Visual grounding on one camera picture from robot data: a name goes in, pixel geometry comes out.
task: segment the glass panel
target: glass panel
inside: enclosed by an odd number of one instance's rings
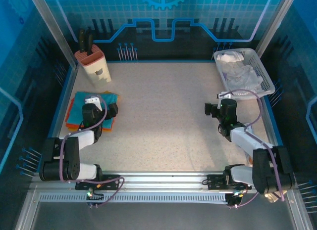
[[[38,165],[23,148],[41,151],[69,66],[31,0],[0,0],[0,18],[0,229],[14,229]]]
[[[276,82],[277,92],[268,99],[300,181],[302,176],[316,179],[317,172],[316,2],[294,0],[262,57]],[[306,206],[316,206],[316,195],[310,200],[313,203]]]
[[[74,52],[90,28],[107,60],[136,60],[130,49],[138,59],[211,59],[256,48],[281,0],[46,1]]]

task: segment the white plastic basket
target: white plastic basket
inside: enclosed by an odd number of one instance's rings
[[[222,83],[225,87],[225,91],[229,91],[230,89],[228,88],[226,79],[224,78],[223,72],[221,70],[221,64],[219,61],[217,61],[217,55],[219,54],[224,54],[224,52],[226,51],[236,51],[242,54],[242,56],[244,57],[244,60],[242,61],[244,65],[251,65],[255,71],[255,73],[258,76],[261,76],[263,78],[263,82],[261,83],[261,88],[264,92],[259,92],[257,93],[257,95],[259,97],[265,96],[265,95],[269,95],[269,94],[273,94],[275,92],[275,87],[273,85],[273,82],[271,80],[271,78],[269,77],[269,75],[267,74],[266,69],[264,68],[259,56],[257,55],[257,53],[251,49],[251,48],[235,48],[235,49],[226,49],[226,50],[220,50],[217,51],[213,54],[213,57],[215,59],[216,65],[217,65],[217,69],[218,72],[221,76],[222,79]],[[237,95],[232,96],[232,98],[236,99],[236,100],[249,100],[249,99],[256,99],[256,97],[250,93],[240,93]]]

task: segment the stack of towels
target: stack of towels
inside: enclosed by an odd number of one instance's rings
[[[227,51],[224,54],[219,54],[216,58],[221,64],[221,70],[226,79],[228,88],[247,89],[253,92],[263,92],[261,83],[263,78],[258,77],[250,65],[244,65],[244,57],[236,51]]]

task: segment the teal towel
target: teal towel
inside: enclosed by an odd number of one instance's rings
[[[77,92],[75,95],[75,100],[73,107],[69,113],[69,118],[67,123],[72,125],[80,125],[80,123],[83,121],[83,115],[82,115],[82,107],[85,104],[85,99],[88,97],[93,96],[93,93],[90,92]],[[109,105],[112,103],[116,103],[118,99],[118,95],[116,94],[99,94],[106,102],[107,107],[109,108]],[[111,129],[111,125],[113,122],[113,118],[110,120],[105,120],[103,123],[104,129]]]

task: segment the speckled beige tabletop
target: speckled beige tabletop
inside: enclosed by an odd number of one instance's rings
[[[105,171],[221,171],[246,164],[246,154],[218,133],[218,120],[206,116],[206,102],[217,103],[223,85],[214,63],[111,63],[112,81],[94,88],[79,69],[78,91],[120,95],[111,133],[80,151],[82,163]],[[238,101],[238,121],[256,119],[256,100]],[[262,119],[253,125],[267,140]],[[68,133],[63,124],[60,137]]]

